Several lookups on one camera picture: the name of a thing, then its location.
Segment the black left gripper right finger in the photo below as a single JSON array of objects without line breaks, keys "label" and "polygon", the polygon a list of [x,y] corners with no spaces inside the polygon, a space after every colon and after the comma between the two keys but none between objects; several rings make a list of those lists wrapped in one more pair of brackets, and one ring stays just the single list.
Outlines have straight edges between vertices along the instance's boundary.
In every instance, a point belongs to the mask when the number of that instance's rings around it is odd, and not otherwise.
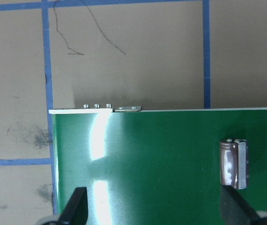
[{"label": "black left gripper right finger", "polygon": [[220,216],[225,225],[264,225],[250,204],[232,186],[220,186]]}]

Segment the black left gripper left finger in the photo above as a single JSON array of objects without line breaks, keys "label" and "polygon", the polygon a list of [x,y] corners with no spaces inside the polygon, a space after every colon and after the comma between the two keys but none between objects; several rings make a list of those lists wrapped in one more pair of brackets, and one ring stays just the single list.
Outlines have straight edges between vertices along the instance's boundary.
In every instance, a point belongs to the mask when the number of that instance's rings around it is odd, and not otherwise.
[{"label": "black left gripper left finger", "polygon": [[58,225],[85,225],[88,220],[88,195],[86,187],[77,187],[59,216]]}]

